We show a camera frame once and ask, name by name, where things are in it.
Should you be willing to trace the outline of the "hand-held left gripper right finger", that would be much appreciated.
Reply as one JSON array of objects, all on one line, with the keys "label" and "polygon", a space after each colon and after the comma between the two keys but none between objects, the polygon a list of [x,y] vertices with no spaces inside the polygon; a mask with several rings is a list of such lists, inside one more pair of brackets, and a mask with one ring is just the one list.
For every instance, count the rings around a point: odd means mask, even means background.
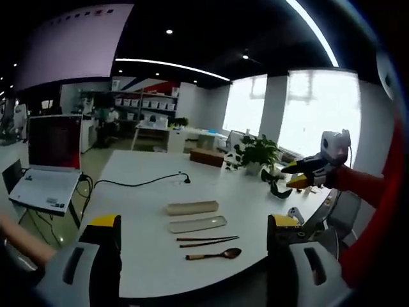
[{"label": "hand-held left gripper right finger", "polygon": [[267,306],[342,306],[351,289],[336,258],[319,242],[305,241],[298,226],[268,216]]}]

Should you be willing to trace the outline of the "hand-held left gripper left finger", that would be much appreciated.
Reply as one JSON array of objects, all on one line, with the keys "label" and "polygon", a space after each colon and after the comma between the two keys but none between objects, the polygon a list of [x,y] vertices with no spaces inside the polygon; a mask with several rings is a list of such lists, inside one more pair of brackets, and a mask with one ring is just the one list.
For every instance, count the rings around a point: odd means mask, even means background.
[{"label": "hand-held left gripper left finger", "polygon": [[120,306],[121,270],[121,216],[100,216],[47,263],[36,293],[47,306]]}]

